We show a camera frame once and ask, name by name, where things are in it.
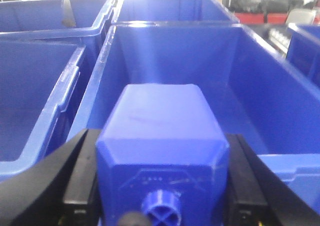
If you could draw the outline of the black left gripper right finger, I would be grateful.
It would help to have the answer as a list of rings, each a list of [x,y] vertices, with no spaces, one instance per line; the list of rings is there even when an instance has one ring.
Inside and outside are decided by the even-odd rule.
[[[227,225],[319,225],[320,216],[286,186],[240,134],[230,146]]]

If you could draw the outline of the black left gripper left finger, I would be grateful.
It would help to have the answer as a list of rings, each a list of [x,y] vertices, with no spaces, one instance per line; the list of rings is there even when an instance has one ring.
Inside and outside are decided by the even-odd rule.
[[[98,225],[99,134],[83,129],[28,170],[1,182],[1,225]]]

